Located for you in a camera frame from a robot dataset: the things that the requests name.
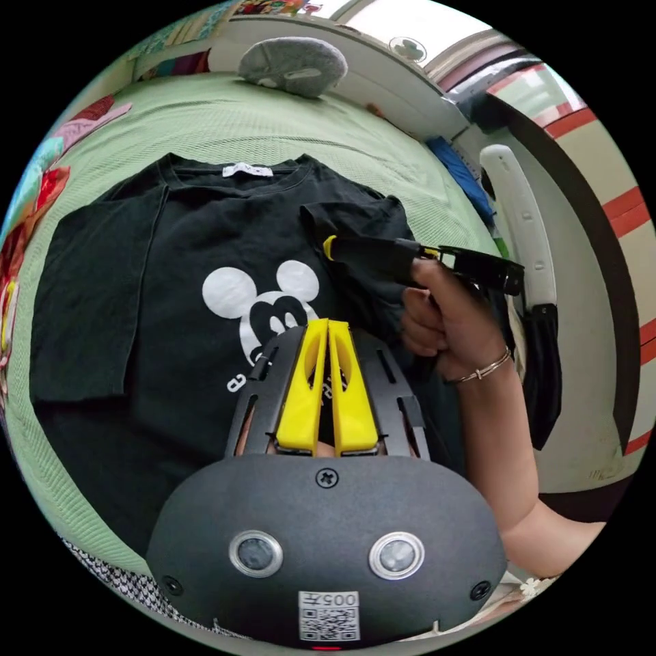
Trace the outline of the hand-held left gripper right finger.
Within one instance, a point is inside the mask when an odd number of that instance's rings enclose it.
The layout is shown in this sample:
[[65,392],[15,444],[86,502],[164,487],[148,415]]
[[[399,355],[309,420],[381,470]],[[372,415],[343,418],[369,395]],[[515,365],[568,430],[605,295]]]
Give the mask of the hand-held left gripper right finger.
[[328,349],[336,454],[376,450],[379,434],[346,322],[328,322]]

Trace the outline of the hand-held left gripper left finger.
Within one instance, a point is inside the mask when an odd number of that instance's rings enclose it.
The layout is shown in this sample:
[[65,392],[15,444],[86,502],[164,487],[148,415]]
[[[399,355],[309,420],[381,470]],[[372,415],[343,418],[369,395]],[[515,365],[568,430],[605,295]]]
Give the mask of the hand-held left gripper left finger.
[[283,451],[317,451],[328,324],[327,319],[311,320],[301,332],[275,434]]

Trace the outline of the person's right hand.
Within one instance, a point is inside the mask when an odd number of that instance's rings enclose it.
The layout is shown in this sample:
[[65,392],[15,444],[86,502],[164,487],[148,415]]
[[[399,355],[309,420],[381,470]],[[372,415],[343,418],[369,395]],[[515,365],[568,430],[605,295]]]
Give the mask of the person's right hand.
[[489,306],[444,265],[415,259],[418,287],[402,294],[401,338],[414,355],[432,357],[448,382],[460,385],[512,368],[513,361]]

